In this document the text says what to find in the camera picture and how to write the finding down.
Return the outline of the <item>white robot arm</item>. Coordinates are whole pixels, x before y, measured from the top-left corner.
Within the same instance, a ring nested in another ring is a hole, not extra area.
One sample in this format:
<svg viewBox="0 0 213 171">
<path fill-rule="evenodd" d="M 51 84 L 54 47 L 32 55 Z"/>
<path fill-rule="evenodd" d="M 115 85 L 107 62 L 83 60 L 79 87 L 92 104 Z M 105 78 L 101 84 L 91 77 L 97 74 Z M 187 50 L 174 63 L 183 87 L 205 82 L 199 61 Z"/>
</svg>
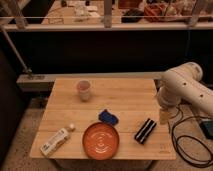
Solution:
<svg viewBox="0 0 213 171">
<path fill-rule="evenodd" d="M 162 86 L 157 92 L 161 125 L 169 120 L 169 110 L 182 99 L 213 118 L 213 90 L 200 83 L 202 77 L 203 70 L 195 62 L 187 62 L 162 73 Z"/>
</svg>

